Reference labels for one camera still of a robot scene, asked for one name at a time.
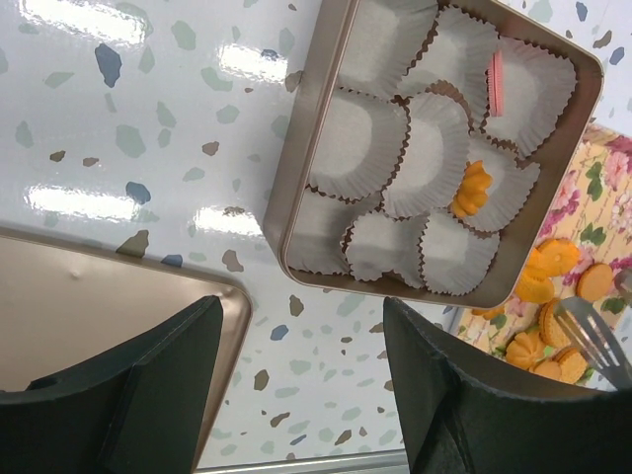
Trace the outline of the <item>pink round cookie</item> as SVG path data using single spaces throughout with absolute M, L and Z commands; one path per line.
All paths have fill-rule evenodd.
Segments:
M 499 49 L 493 54 L 487 70 L 487 88 L 490 116 L 501 117 L 504 114 L 505 94 L 503 55 Z

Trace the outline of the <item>gold square tin lid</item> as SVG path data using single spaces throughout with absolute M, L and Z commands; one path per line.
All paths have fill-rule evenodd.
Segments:
M 198 465 L 253 308 L 224 276 L 10 229 L 1 230 L 1 387 L 22 390 L 102 353 L 208 295 L 223 323 L 193 464 Z

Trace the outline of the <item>orange flower cookie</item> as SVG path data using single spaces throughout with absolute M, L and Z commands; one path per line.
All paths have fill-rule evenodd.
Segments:
M 467 163 L 463 180 L 450 205 L 450 210 L 458 218 L 473 216 L 487 203 L 488 189 L 494 182 L 485 171 L 482 160 Z

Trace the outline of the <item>gold square cookie tin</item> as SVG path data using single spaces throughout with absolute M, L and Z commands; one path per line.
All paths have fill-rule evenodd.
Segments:
M 323 2 L 264 221 L 280 267 L 327 289 L 504 303 L 602 85 L 595 56 L 497 1 Z M 489 198 L 458 218 L 479 160 Z

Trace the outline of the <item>floral rectangular tray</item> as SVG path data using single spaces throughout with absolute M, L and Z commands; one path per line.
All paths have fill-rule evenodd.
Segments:
M 555 315 L 578 296 L 614 329 L 631 319 L 615 288 L 631 268 L 631 140 L 591 125 L 572 159 L 513 295 L 484 310 L 464 309 L 452 333 L 517 368 L 568 384 L 593 369 Z

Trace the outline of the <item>metal serving tongs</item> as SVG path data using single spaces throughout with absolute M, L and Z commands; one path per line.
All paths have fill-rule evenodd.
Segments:
M 585 281 L 584 284 L 578 284 L 576 296 L 562 299 L 554 306 L 553 316 L 590 368 L 616 389 L 629 389 L 631 362 L 593 303 L 614 282 L 623 303 L 629 306 L 631 270 L 622 271 L 615 277 L 611 276 L 611 271 L 607 271 L 603 276 L 586 277 Z

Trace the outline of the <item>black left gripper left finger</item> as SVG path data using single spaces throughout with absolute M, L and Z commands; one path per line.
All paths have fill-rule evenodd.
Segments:
M 1 395 L 4 473 L 190 473 L 223 323 L 216 296 Z

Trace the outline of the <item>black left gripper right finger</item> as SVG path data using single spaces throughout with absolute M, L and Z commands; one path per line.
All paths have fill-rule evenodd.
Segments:
M 631 392 L 509 365 L 383 301 L 388 362 L 413 473 L 628 473 Z

